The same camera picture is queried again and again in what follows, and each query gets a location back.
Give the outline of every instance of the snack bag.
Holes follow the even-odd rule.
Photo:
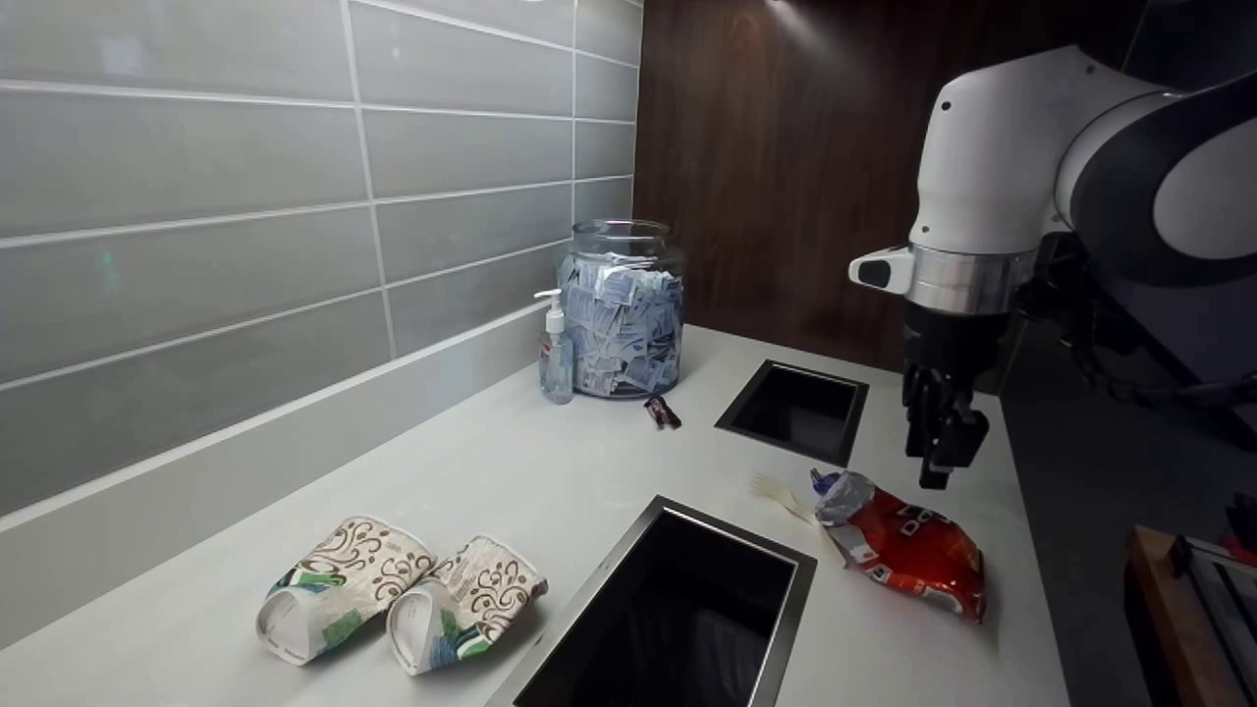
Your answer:
[[[952,517],[908,505],[862,470],[815,470],[819,517],[837,551],[872,581],[948,613],[981,622],[981,551]]]

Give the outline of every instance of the gray wall tile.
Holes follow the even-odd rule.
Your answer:
[[[603,59],[579,59],[579,111],[583,116],[622,116],[638,123],[638,67],[618,67]]]
[[[0,237],[356,200],[351,111],[6,96]]]
[[[426,284],[408,284],[388,292],[396,351],[426,351],[440,338],[472,330],[487,317],[517,310],[557,284],[563,246],[541,246],[531,254],[435,275]]]
[[[388,357],[381,296],[0,394],[0,514]]]
[[[388,279],[563,240],[569,183],[381,207]]]
[[[567,182],[569,123],[367,114],[377,198]]]
[[[0,76],[351,97],[338,0],[6,0]]]
[[[622,175],[634,171],[638,161],[638,131],[583,123],[579,126],[579,175]]]
[[[622,64],[639,64],[639,0],[583,0],[579,48]]]
[[[455,16],[466,24],[487,24],[552,42],[572,42],[572,0],[396,0],[422,13]]]
[[[634,216],[634,175],[579,183],[579,221],[618,221],[618,216]]]
[[[373,284],[367,207],[0,251],[0,382]]]
[[[367,103],[569,114],[572,59],[452,24],[355,9]]]

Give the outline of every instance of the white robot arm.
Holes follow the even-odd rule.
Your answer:
[[[912,304],[902,405],[925,488],[976,458],[976,376],[1052,230],[1145,284],[1257,270],[1257,76],[1170,96],[1061,48],[942,85],[908,246],[847,262],[853,284]]]

